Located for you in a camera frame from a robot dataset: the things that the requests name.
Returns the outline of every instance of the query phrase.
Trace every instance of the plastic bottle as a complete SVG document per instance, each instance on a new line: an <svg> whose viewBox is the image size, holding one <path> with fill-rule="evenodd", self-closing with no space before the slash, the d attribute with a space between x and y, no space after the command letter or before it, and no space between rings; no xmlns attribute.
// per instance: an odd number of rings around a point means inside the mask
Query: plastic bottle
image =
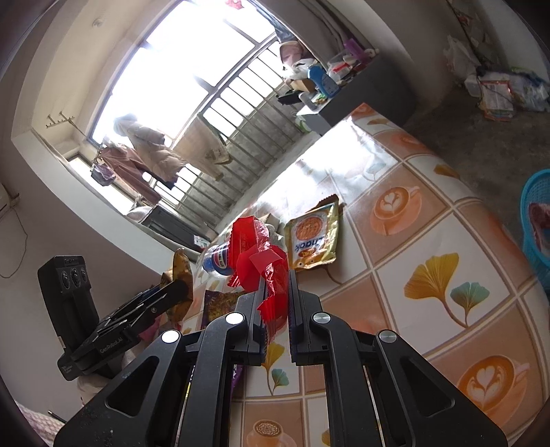
<svg viewBox="0 0 550 447"><path fill-rule="evenodd" d="M302 101L306 106L309 107L309 110L311 110L312 112L317 110L317 105L314 104L310 98L309 98L309 93L307 91L303 91L302 93L300 93L298 95L298 98L300 98L300 101Z"/></svg>
<svg viewBox="0 0 550 447"><path fill-rule="evenodd" d="M351 54L353 54L363 64L368 64L372 59L368 54L365 53L365 50L363 50L359 46L355 39L350 39L344 42L344 48L348 50Z"/></svg>
<svg viewBox="0 0 550 447"><path fill-rule="evenodd" d="M319 65L310 67L307 71L307 77L310 78L319 91L328 98L332 98L340 90L338 84L334 82Z"/></svg>
<svg viewBox="0 0 550 447"><path fill-rule="evenodd" d="M233 275L233 269L227 265L229 242L210 247L202 261L202 268L208 273L218 273L222 276Z"/></svg>

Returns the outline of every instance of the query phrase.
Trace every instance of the snack bag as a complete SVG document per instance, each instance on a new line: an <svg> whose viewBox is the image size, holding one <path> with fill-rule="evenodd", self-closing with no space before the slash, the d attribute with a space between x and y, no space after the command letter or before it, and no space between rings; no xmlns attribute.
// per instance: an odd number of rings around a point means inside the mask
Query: snack bag
<svg viewBox="0 0 550 447"><path fill-rule="evenodd" d="M492 121L510 121L515 115L509 81L481 81L479 108Z"/></svg>
<svg viewBox="0 0 550 447"><path fill-rule="evenodd" d="M151 343L165 330L180 330L182 328L180 323L193 304L193 274L191 272L191 263L185 255L185 250L183 248L179 248L174 253L172 268L162 274L159 287L166 287L176 279L185 281L189 292L186 296L181 297L182 299L179 303L155 318L155 323L140 334L141 339L144 340L146 344Z"/></svg>
<svg viewBox="0 0 550 447"><path fill-rule="evenodd" d="M222 315L233 312L237 306L237 300L246 292L217 292L205 291L204 309L202 313L201 329L206 328L211 322Z"/></svg>
<svg viewBox="0 0 550 447"><path fill-rule="evenodd" d="M338 197L289 221L284 228L291 269L312 269L336 260L338 240Z"/></svg>

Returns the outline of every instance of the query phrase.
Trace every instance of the plastic container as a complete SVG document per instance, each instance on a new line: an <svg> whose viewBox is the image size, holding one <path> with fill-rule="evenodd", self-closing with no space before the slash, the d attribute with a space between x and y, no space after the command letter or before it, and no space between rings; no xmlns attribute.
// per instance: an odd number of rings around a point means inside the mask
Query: plastic container
<svg viewBox="0 0 550 447"><path fill-rule="evenodd" d="M317 110L317 105L314 104L310 99L310 94L306 91L303 91L298 95L298 98L300 98L300 101L302 101L311 111Z"/></svg>
<svg viewBox="0 0 550 447"><path fill-rule="evenodd" d="M361 61L363 64L368 64L371 61L371 57L365 53L365 50L355 41L355 39L350 39L347 42L344 42L344 48L353 54L358 61Z"/></svg>
<svg viewBox="0 0 550 447"><path fill-rule="evenodd" d="M481 98L481 88L480 83L477 80L477 74L471 74L468 76L464 81L464 86L470 96L473 96L474 98Z"/></svg>
<svg viewBox="0 0 550 447"><path fill-rule="evenodd" d="M331 79L338 83L340 82L349 72L351 68L344 61L339 64L331 64L330 69L328 70L328 75Z"/></svg>
<svg viewBox="0 0 550 447"><path fill-rule="evenodd" d="M325 70L318 65L310 67L307 71L307 77L310 78L315 83L319 91L328 98L332 98L340 90L338 84L334 82Z"/></svg>
<svg viewBox="0 0 550 447"><path fill-rule="evenodd" d="M550 169L537 172L527 180L520 201L523 252L537 274L542 287L548 293L550 292L550 259L540 252L535 243L529 219L529 205L531 203L550 204Z"/></svg>
<svg viewBox="0 0 550 447"><path fill-rule="evenodd" d="M227 265L229 242L210 247L202 260L202 268L208 273L218 273L222 276L233 275L233 269Z"/></svg>

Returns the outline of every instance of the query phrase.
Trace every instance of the concrete floor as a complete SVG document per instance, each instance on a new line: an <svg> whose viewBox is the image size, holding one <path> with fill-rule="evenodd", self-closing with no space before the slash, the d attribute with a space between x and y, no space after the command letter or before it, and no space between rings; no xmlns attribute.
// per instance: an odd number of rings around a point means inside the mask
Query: concrete floor
<svg viewBox="0 0 550 447"><path fill-rule="evenodd" d="M495 122L476 104L457 88L406 130L456 169L521 243L521 191L532 174L550 167L550 113L518 112L511 122Z"/></svg>

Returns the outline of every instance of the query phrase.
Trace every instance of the silver screw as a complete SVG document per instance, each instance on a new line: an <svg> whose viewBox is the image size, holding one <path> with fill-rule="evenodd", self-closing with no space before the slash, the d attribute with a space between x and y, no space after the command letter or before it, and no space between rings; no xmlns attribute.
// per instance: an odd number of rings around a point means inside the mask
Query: silver screw
<svg viewBox="0 0 550 447"><path fill-rule="evenodd" d="M229 324L239 324L244 320L244 315L239 312L231 312L230 314L227 314L225 318Z"/></svg>
<svg viewBox="0 0 550 447"><path fill-rule="evenodd" d="M386 329L385 331L380 332L378 338L384 343L393 343L397 340L397 334L394 331Z"/></svg>
<svg viewBox="0 0 550 447"><path fill-rule="evenodd" d="M317 312L313 316L313 321L319 324L327 324L331 320L331 316L325 312Z"/></svg>
<svg viewBox="0 0 550 447"><path fill-rule="evenodd" d="M161 339L164 343L173 343L179 339L179 332L174 329L170 329L162 333Z"/></svg>

